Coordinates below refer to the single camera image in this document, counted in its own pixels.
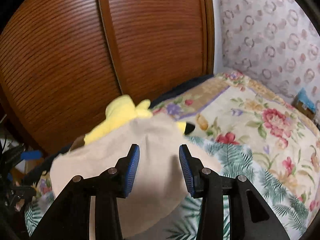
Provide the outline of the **beige t-shirt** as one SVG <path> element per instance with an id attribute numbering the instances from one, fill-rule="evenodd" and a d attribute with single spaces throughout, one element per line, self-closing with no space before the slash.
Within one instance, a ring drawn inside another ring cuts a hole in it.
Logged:
<path id="1" fill-rule="evenodd" d="M 221 164 L 199 146 L 188 142 L 176 122 L 165 114 L 149 119 L 134 119 L 104 137 L 56 157 L 50 168 L 54 196 L 58 196 L 76 175 L 95 177 L 114 167 L 128 154 L 132 144 L 140 148 L 133 189 L 118 201 L 121 230 L 132 237 L 167 217 L 187 196 L 178 158 L 179 147 L 186 144 L 205 167 L 220 172 Z"/>

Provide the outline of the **floral bedspread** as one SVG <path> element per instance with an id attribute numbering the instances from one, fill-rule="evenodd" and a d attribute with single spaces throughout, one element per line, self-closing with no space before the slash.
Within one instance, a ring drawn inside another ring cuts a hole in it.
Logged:
<path id="1" fill-rule="evenodd" d="M 302 239 L 319 211 L 319 130 L 259 82 L 220 74 L 151 109 L 195 124 L 189 141 L 244 174 L 291 239 Z"/>

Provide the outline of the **yellow plush toy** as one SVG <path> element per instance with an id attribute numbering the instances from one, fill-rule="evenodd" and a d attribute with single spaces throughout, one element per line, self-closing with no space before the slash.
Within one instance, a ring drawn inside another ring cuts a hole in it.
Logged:
<path id="1" fill-rule="evenodd" d="M 84 145 L 102 138 L 135 118 L 153 117 L 153 113 L 149 110 L 150 105 L 149 99 L 135 105 L 129 95 L 122 95 L 114 99 L 106 107 L 106 119 L 84 136 Z"/>

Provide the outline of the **brown wooden wardrobe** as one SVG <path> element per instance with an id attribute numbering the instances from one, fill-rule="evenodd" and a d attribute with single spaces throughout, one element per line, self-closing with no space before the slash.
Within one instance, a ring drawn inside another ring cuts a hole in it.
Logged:
<path id="1" fill-rule="evenodd" d="M 122 94 L 153 100 L 213 72 L 212 0 L 24 0 L 1 32 L 1 105 L 50 155 Z"/>

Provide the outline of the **blue item on box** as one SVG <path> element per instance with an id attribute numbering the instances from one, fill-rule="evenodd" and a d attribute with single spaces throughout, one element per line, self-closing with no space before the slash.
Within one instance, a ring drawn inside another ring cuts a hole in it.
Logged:
<path id="1" fill-rule="evenodd" d="M 316 105 L 308 98 L 306 90 L 302 88 L 295 96 L 293 105 L 300 113 L 304 114 L 310 120 L 316 116 Z"/>

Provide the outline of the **navy blue bed sheet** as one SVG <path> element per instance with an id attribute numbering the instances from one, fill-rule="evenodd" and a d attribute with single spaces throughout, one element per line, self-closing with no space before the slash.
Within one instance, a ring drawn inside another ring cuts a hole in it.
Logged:
<path id="1" fill-rule="evenodd" d="M 170 91 L 162 94 L 161 96 L 159 96 L 158 98 L 153 100 L 151 102 L 149 109 L 154 108 L 155 106 L 157 106 L 158 104 L 160 104 L 161 102 L 163 102 L 165 100 L 175 98 L 178 95 L 183 94 L 184 92 L 200 85 L 201 83 L 203 83 L 204 81 L 206 81 L 212 77 L 214 77 L 214 74 L 209 74 L 209 75 L 205 75 L 205 76 L 201 76 L 201 77 L 195 77 L 189 81 L 185 81 L 184 83 L 174 87 Z"/>

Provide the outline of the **floral padded headboard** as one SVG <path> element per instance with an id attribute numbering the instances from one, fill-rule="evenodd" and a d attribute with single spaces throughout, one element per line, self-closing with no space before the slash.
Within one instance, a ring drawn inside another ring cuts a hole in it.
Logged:
<path id="1" fill-rule="evenodd" d="M 319 34 L 295 0 L 219 0 L 222 64 L 291 102 L 319 103 Z"/>

